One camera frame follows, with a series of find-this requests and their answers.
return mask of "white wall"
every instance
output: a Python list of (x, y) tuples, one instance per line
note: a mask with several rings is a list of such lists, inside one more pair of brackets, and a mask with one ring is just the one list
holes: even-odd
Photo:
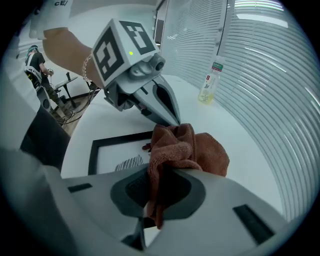
[[(150, 35), (153, 35), (152, 27), (155, 26), (155, 19), (153, 18), (154, 15), (156, 15), (155, 6), (149, 4), (118, 4), (105, 6), (71, 17), (68, 22), (68, 29), (83, 44), (93, 47), (98, 36), (112, 18), (142, 23), (146, 31)], [(20, 33), (20, 45), (26, 45), (24, 48), (27, 47), (28, 49), (32, 44), (38, 45), (39, 50), (44, 53), (42, 51), (42, 42), (29, 38), (29, 25), (27, 24)], [(43, 56), (45, 58), (46, 68), (54, 70), (54, 75), (51, 78), (52, 83), (56, 85), (66, 80), (66, 73), (68, 70), (54, 64), (45, 56), (45, 54), (43, 54)], [(24, 59), (25, 53), (22, 53), (20, 58)], [(68, 84), (68, 90), (71, 97), (88, 93), (89, 88), (83, 78), (70, 72), (70, 77), (74, 76), (78, 76), (78, 78)], [(63, 88), (61, 88), (60, 95), (65, 95), (68, 98), (67, 92)], [(53, 108), (56, 107), (56, 104), (53, 101), (51, 101), (51, 104)]]

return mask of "black picture frame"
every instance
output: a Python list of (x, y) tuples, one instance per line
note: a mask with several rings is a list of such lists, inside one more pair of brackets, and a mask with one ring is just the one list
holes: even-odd
[(97, 174), (98, 152), (99, 152), (100, 147), (112, 146), (112, 145), (117, 145), (117, 144), (124, 144), (124, 143), (137, 142), (137, 141), (151, 139), (152, 133), (153, 133), (153, 131), (146, 131), (146, 132), (124, 135), (124, 136), (119, 136), (119, 137), (102, 138), (102, 139), (94, 140), (91, 145), (89, 166), (88, 166), (88, 175), (96, 175)]

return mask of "white table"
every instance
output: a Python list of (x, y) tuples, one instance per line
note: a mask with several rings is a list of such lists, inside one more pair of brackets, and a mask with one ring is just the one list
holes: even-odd
[[(226, 150), (230, 159), (227, 177), (282, 213), (280, 193), (272, 171), (246, 130), (217, 102), (211, 106), (198, 102), (199, 89), (177, 76), (163, 77), (175, 93), (181, 123), (192, 124), (195, 133), (211, 134)], [(119, 112), (104, 100), (104, 92), (100, 91), (72, 134), (61, 176), (71, 178), (87, 175), (93, 140), (152, 131), (154, 126), (135, 107)]]

